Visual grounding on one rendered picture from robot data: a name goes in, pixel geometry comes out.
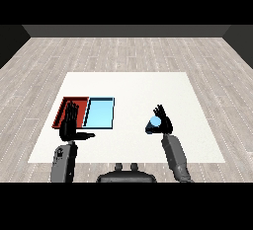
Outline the red shallow open box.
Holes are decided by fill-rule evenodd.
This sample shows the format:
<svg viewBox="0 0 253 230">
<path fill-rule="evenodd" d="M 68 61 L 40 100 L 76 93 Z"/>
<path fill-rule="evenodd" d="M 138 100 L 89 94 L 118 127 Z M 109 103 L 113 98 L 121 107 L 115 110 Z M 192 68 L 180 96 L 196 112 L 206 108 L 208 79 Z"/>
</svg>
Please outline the red shallow open box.
<svg viewBox="0 0 253 230">
<path fill-rule="evenodd" d="M 61 101 L 57 114 L 52 124 L 52 128 L 60 129 L 61 122 L 65 118 L 65 110 L 67 105 L 72 102 L 76 106 L 79 107 L 77 112 L 77 121 L 76 121 L 76 128 L 82 129 L 83 128 L 83 118 L 85 117 L 86 108 L 88 106 L 88 97 L 64 97 Z"/>
</svg>

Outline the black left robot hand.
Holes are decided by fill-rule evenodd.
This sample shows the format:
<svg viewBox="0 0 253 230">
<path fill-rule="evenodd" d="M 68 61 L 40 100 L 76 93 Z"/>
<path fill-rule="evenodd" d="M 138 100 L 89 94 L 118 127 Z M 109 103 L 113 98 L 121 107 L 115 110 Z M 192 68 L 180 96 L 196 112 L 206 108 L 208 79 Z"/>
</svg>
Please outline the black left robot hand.
<svg viewBox="0 0 253 230">
<path fill-rule="evenodd" d="M 65 109 L 65 117 L 60 125 L 59 137 L 62 141 L 87 140 L 94 137 L 94 133 L 77 132 L 77 115 L 79 106 L 70 102 Z"/>
</svg>

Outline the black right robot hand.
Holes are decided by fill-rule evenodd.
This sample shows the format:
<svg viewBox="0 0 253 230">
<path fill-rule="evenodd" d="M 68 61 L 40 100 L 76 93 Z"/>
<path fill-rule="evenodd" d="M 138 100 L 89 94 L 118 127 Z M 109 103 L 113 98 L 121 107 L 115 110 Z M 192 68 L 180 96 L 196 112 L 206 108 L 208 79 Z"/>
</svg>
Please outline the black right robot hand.
<svg viewBox="0 0 253 230">
<path fill-rule="evenodd" d="M 161 120 L 161 123 L 157 127 L 153 128 L 153 132 L 171 134 L 173 132 L 173 125 L 170 118 L 165 113 L 163 106 L 158 105 L 153 111 L 155 115 Z"/>
</svg>

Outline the dark grey robot body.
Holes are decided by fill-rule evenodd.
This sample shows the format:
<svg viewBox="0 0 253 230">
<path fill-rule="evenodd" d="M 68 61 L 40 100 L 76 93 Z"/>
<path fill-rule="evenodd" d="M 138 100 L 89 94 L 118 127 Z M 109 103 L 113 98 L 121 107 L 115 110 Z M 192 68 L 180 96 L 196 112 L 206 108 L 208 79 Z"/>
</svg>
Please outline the dark grey robot body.
<svg viewBox="0 0 253 230">
<path fill-rule="evenodd" d="M 115 170 L 100 175 L 97 183 L 156 183 L 156 179 L 153 175 L 140 172 L 136 163 L 130 164 L 129 171 L 124 171 L 123 164 L 117 163 Z"/>
</svg>

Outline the small blue can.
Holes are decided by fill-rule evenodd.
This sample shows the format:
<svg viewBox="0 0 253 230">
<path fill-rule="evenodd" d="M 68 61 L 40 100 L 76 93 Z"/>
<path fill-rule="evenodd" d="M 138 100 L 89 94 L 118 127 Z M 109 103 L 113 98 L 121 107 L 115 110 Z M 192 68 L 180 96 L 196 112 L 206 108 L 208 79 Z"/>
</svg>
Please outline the small blue can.
<svg viewBox="0 0 253 230">
<path fill-rule="evenodd" d="M 156 115 L 153 116 L 146 125 L 145 132 L 147 134 L 160 133 L 161 132 L 160 124 L 161 119 Z"/>
</svg>

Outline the light blue shallow open box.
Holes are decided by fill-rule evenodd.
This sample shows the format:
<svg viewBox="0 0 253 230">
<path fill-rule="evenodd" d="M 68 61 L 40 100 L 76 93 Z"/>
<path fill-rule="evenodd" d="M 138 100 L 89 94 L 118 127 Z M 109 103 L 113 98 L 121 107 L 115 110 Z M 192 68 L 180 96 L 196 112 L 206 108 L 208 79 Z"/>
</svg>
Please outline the light blue shallow open box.
<svg viewBox="0 0 253 230">
<path fill-rule="evenodd" d="M 115 99 L 113 97 L 91 97 L 83 118 L 84 129 L 112 129 Z"/>
</svg>

